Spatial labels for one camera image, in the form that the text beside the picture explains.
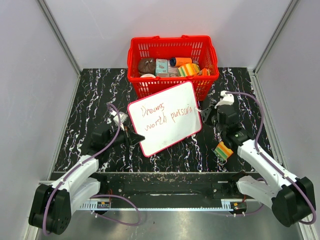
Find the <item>pink framed whiteboard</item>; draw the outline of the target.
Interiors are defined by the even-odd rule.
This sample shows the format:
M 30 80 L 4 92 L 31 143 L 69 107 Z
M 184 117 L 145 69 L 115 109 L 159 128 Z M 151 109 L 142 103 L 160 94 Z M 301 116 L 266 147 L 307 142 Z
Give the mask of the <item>pink framed whiteboard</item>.
M 191 81 L 177 84 L 131 102 L 127 111 L 135 132 L 145 137 L 140 147 L 145 157 L 198 133 L 200 113 Z

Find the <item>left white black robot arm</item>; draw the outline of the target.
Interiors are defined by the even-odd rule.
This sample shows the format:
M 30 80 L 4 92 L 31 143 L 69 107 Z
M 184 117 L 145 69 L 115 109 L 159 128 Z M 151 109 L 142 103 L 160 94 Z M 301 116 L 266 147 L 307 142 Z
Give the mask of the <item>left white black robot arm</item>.
M 45 234 L 62 234 L 68 227 L 72 215 L 81 206 L 93 199 L 88 207 L 96 217 L 102 216 L 111 200 L 117 195 L 112 193 L 108 178 L 99 174 L 101 165 L 99 155 L 109 148 L 121 144 L 134 146 L 145 137 L 131 131 L 127 126 L 118 127 L 112 132 L 106 124 L 95 128 L 90 136 L 87 154 L 62 177 L 50 184 L 40 184 L 35 190 L 28 217 L 30 226 L 42 229 Z

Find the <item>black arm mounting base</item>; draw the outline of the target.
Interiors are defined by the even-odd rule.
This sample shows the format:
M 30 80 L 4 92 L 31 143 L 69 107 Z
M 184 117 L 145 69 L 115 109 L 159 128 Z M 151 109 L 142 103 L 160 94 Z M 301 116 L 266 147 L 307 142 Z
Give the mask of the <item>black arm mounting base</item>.
M 236 187 L 236 178 L 258 177 L 247 172 L 141 172 L 93 173 L 91 178 L 102 183 L 102 194 L 113 193 L 123 197 L 198 195 L 209 199 L 243 199 Z

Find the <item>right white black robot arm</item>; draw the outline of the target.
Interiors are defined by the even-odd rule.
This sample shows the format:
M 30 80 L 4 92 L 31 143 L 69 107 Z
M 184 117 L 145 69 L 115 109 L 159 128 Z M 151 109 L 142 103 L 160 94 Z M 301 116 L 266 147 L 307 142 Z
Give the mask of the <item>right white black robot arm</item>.
M 221 142 L 214 150 L 216 156 L 226 162 L 232 154 L 249 163 L 263 178 L 239 172 L 227 186 L 233 198 L 241 195 L 252 197 L 272 210 L 275 218 L 285 227 L 316 216 L 314 185 L 307 177 L 298 178 L 286 170 L 266 153 L 243 127 L 240 126 L 237 112 L 231 105 L 210 106 L 201 111 L 203 123 L 215 128 Z

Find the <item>orange snack packet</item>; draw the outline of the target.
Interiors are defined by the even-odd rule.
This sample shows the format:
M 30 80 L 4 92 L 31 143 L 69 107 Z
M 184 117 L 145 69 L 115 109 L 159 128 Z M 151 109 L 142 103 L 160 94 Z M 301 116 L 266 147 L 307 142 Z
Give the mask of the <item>orange snack packet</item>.
M 198 76 L 210 76 L 210 70 L 208 68 L 203 68 L 197 73 Z

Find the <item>yellow sponge pack in basket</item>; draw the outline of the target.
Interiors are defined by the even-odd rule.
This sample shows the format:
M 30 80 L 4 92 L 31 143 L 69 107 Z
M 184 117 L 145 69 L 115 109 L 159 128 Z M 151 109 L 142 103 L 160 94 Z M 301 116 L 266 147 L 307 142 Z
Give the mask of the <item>yellow sponge pack in basket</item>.
M 200 67 L 196 63 L 187 63 L 180 66 L 177 71 L 181 77 L 192 77 L 200 72 Z

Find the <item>pink small box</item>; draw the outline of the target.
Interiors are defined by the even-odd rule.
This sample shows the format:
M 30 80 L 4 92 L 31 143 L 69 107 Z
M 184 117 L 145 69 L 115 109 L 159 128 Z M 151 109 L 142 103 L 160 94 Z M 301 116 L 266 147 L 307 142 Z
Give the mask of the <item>pink small box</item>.
M 170 64 L 168 65 L 168 75 L 169 77 L 178 77 L 179 76 L 179 71 L 177 67 L 172 67 Z

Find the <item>orange blue can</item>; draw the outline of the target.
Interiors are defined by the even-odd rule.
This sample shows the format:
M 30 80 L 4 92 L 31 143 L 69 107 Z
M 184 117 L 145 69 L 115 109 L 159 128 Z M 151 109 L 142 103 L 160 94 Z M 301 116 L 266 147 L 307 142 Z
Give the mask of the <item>orange blue can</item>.
M 190 57 L 172 57 L 169 60 L 169 64 L 171 67 L 179 68 L 186 64 L 191 64 L 193 62 Z

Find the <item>white round lid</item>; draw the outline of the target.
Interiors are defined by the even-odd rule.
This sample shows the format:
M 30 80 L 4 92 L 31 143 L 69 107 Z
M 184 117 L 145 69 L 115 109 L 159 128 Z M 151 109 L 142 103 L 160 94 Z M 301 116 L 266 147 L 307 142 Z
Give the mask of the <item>white round lid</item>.
M 151 73 L 146 73 L 140 76 L 140 78 L 155 78 L 156 76 Z

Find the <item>teal small box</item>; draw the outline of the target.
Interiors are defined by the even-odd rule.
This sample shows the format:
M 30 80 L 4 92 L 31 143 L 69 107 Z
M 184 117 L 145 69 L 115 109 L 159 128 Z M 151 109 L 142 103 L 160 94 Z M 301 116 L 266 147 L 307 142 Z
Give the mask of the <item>teal small box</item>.
M 169 68 L 168 68 L 168 60 L 167 59 L 160 59 L 157 58 L 155 60 L 155 76 L 156 77 L 163 77 L 167 78 L 169 77 Z

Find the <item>red plastic shopping basket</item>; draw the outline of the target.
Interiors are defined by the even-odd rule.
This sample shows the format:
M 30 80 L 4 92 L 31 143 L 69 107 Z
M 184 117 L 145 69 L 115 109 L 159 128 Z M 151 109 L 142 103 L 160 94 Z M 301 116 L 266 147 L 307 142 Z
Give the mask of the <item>red plastic shopping basket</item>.
M 171 59 L 192 58 L 200 69 L 208 69 L 209 76 L 146 77 L 142 78 L 138 65 L 143 58 Z M 196 99 L 204 101 L 219 78 L 218 58 L 212 40 L 207 35 L 182 35 L 181 37 L 134 37 L 127 54 L 127 79 L 137 97 L 144 98 L 180 83 L 193 84 Z

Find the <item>brown chocolate muffin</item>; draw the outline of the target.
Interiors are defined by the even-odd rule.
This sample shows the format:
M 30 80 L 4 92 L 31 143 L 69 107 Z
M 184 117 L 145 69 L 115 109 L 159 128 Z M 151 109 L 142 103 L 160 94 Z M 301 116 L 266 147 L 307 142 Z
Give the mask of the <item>brown chocolate muffin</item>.
M 155 74 L 156 60 L 152 57 L 142 58 L 138 63 L 138 72 L 140 75 Z

